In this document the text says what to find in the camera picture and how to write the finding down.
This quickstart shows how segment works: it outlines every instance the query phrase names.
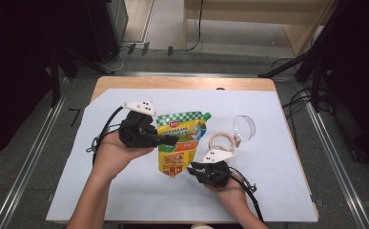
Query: yellow snack bag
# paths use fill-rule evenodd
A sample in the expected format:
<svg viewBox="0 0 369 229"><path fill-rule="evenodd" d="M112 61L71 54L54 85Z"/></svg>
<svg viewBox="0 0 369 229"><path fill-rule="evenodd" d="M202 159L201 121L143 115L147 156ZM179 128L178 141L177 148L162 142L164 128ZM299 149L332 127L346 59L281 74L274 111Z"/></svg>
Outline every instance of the yellow snack bag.
<svg viewBox="0 0 369 229"><path fill-rule="evenodd" d="M185 170L195 156L198 141L207 131L205 122L211 114L188 112L166 114L157 117L158 135L175 135L179 139L174 146L158 146L158 167L163 174L175 177Z"/></svg>

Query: wooden table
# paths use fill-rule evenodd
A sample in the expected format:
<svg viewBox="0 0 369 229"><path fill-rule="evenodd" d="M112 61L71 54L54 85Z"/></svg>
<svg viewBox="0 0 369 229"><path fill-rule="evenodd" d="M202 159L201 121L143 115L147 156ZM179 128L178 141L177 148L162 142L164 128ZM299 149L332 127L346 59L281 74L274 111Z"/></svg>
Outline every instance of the wooden table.
<svg viewBox="0 0 369 229"><path fill-rule="evenodd" d="M200 0L184 1L184 49L187 19L199 19L200 3ZM300 55L318 26L331 14L333 3L334 0L204 0L202 20L284 25L295 55Z"/></svg>
<svg viewBox="0 0 369 229"><path fill-rule="evenodd" d="M195 161L206 154L208 139L213 133L232 131L232 117L251 114L257 128L254 142L242 143L236 149L238 156L231 159L230 165L256 183L258 191L255 196L267 221L318 220L318 210L311 201L309 185L273 81L261 78L184 76L99 78L92 103L85 110L71 155L59 180L47 220L69 220L91 170L91 154L85 151L96 136L96 131L102 129L109 114L123 102L141 101L136 99L142 97L154 99L159 114L183 109L208 109L211 112L213 117L208 120L207 133L199 141ZM208 99L212 99L215 105L205 105ZM225 99L230 99L232 103L222 101ZM220 102L233 109L222 110L216 106ZM183 172L176 178L170 178L159 172L156 154L152 152L136 159L113 181L105 220L123 223L235 222L215 196L197 183L195 177ZM268 161L271 162L270 166L264 165Z"/></svg>

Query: person's left hand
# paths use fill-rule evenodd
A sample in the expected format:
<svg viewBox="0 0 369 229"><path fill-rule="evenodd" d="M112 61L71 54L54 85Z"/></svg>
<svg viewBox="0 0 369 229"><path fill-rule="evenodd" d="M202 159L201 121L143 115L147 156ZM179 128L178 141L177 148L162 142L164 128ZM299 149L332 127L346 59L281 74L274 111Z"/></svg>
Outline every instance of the person's left hand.
<svg viewBox="0 0 369 229"><path fill-rule="evenodd" d="M110 133L100 143L92 172L112 180L131 160L153 150L154 148L127 148L119 139L119 132Z"/></svg>

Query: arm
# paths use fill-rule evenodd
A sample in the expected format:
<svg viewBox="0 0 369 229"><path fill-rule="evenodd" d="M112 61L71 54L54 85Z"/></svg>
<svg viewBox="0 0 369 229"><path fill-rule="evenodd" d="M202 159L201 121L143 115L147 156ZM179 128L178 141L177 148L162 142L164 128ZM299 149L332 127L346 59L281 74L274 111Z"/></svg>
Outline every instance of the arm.
<svg viewBox="0 0 369 229"><path fill-rule="evenodd" d="M112 180L131 160L148 154L154 148L127 148L119 133L104 137L67 228L102 228Z"/></svg>
<svg viewBox="0 0 369 229"><path fill-rule="evenodd" d="M250 210L247 205L246 194L240 185L232 179L223 188L215 188L205 185L213 191L222 202L223 206L234 216L238 223L245 229L268 228Z"/></svg>

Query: gray floor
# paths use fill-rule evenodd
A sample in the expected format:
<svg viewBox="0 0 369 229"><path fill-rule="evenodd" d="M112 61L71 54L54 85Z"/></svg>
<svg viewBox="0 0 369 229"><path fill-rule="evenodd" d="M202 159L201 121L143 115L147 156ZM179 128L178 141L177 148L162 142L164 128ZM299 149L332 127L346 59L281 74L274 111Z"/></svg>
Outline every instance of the gray floor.
<svg viewBox="0 0 369 229"><path fill-rule="evenodd" d="M124 59L124 67L116 73L117 75L129 75L132 72L178 73L177 75L179 73L220 73L250 77L251 74L271 70L272 63L277 60L271 57L188 52L175 52L168 56L166 52L148 52L146 55L141 55L138 51L131 55L123 53L121 56ZM107 64L111 68L118 68L120 65L118 56ZM15 208L8 228L63 227L61 224L45 221L45 217L51 205L48 198L56 190L81 121L80 114L76 123L71 126L75 112L69 109L83 110L89 104L99 76L85 67L80 67L80 70L77 78L71 80L65 103ZM290 69L286 74L294 72L294 69ZM282 104L289 102L292 95L299 90L298 84L292 77L277 77L275 83ZM47 117L50 104L51 94L48 94L19 129L9 146L0 152L0 209ZM326 113L322 116L338 148L339 156L366 205L365 210L369 216L369 163L361 164L354 161L335 119ZM292 222L288 228L356 228L344 194L341 192L329 160L324 154L317 131L305 109L295 114L295 123L299 157L313 196L320 203L319 221L318 223ZM284 223L268 223L268 225L271 228L283 228Z"/></svg>

